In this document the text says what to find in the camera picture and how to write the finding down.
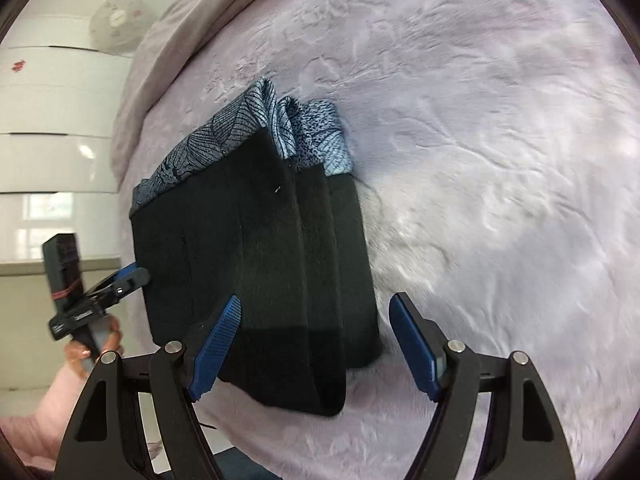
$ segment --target finger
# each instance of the finger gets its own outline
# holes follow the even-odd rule
[[[122,332],[120,330],[113,330],[105,341],[102,351],[100,353],[108,352],[109,350],[116,350],[120,346],[122,340]]]
[[[111,314],[109,314],[109,317],[111,318],[110,329],[111,330],[120,330],[120,320],[117,317],[112,316]]]
[[[86,379],[88,373],[82,366],[82,361],[91,355],[89,349],[78,341],[70,341],[65,345],[65,359],[69,367],[81,379]]]
[[[91,351],[78,341],[70,341],[65,345],[65,358],[67,361],[79,361],[91,355]]]
[[[69,363],[71,369],[75,372],[75,374],[81,379],[86,379],[89,376],[89,373],[82,366],[82,361],[73,361]]]

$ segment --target blue patterned fabric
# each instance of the blue patterned fabric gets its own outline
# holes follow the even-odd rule
[[[294,159],[297,170],[322,164],[326,176],[353,171],[335,105],[325,100],[301,103],[292,97],[276,101],[273,83],[262,78],[181,140],[153,175],[134,188],[129,216],[261,128],[268,129],[281,158]]]

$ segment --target black fabric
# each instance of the black fabric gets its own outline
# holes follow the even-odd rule
[[[327,178],[321,166],[296,173],[263,130],[131,224],[152,277],[143,291],[156,344],[183,338],[236,294],[242,321],[219,377],[267,406],[340,412],[346,368],[370,363],[378,341],[352,178]]]
[[[230,447],[215,455],[216,463],[226,480],[278,480],[280,477],[255,463],[237,447]],[[175,480],[171,471],[160,473],[162,480]]]
[[[296,175],[296,198],[305,255],[311,371],[326,393],[325,403],[333,403],[328,410],[338,413],[346,393],[344,334],[333,215],[322,166]]]
[[[345,360],[347,368],[362,368],[380,354],[382,345],[358,193],[353,175],[347,173],[330,176],[327,184],[338,251]]]

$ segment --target gray blanket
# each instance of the gray blanket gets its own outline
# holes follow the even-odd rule
[[[217,383],[203,421],[285,479],[401,479],[434,410],[388,326],[406,290],[474,350],[531,355],[593,478],[640,399],[640,68],[599,1],[255,1],[146,115],[121,191],[125,260],[132,188],[261,75],[344,118],[386,350],[348,377],[334,419]],[[130,312],[151,350],[141,296]]]
[[[113,125],[111,169],[118,186],[138,145],[146,113],[211,38],[254,0],[176,0],[136,50]]]

